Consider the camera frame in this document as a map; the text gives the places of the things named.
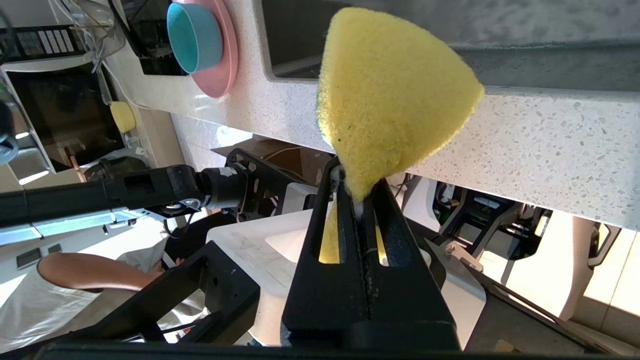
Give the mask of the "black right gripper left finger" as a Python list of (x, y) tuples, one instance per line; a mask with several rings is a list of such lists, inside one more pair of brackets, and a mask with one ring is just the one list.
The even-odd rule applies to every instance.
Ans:
[[(329, 207), (337, 212), (338, 262), (320, 262)], [(285, 346), (371, 348), (371, 223), (355, 214), (338, 158), (326, 166), (281, 320)]]

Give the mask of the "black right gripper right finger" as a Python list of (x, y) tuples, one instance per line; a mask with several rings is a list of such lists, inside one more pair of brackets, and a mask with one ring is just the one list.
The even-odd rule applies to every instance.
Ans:
[(358, 251), (365, 319), (358, 347), (458, 350), (457, 326), (386, 180), (363, 201)]

